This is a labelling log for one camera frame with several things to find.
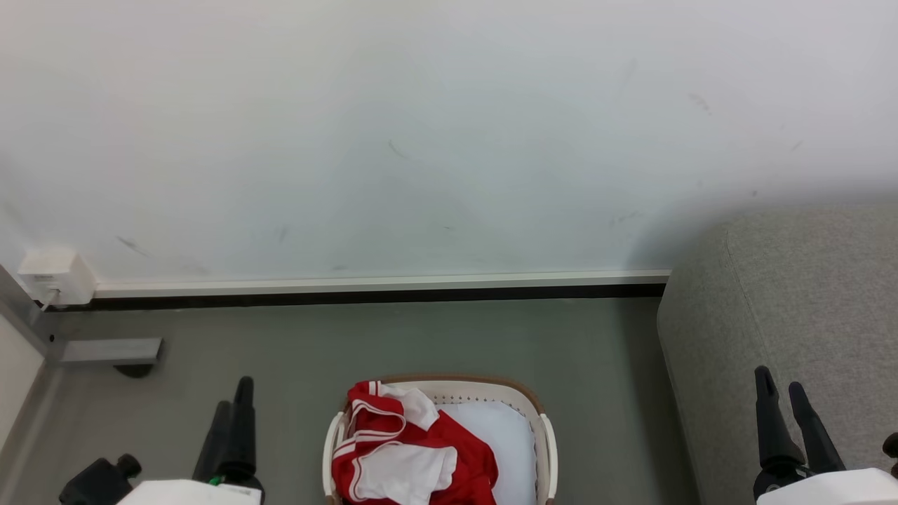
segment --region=gray sofa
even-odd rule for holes
[[[705,505],[750,505],[753,370],[805,386],[849,469],[898,431],[898,207],[789,208],[707,234],[674,269],[658,333]]]

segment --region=white laundry basket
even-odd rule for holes
[[[552,505],[559,479],[559,455],[552,423],[532,391],[514,381],[472,376],[400,376],[381,379],[384,384],[403,389],[420,389],[436,404],[468,402],[502,402],[514,408],[530,423],[536,449],[536,502]],[[334,449],[346,438],[348,411],[338,412],[330,422],[324,440],[321,476],[324,495],[329,505],[342,503],[337,486],[330,475]]]

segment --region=red clothing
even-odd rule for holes
[[[348,393],[350,436],[334,451],[340,495],[367,505],[496,505],[496,458],[418,390],[360,382]]]

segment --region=gray floor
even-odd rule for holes
[[[190,475],[216,403],[256,381],[267,503],[321,502],[321,447],[358,380],[412,372],[511,377],[558,434],[559,503],[698,503],[655,330],[655,298],[291,306],[71,314],[72,338],[164,337],[144,379],[60,370],[13,503],[49,504],[93,459]]]

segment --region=white outlet box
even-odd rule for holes
[[[96,288],[87,264],[77,252],[67,249],[28,252],[19,267],[19,277],[36,300],[46,302],[53,289],[58,289],[59,296],[53,302],[58,306],[90,303]]]

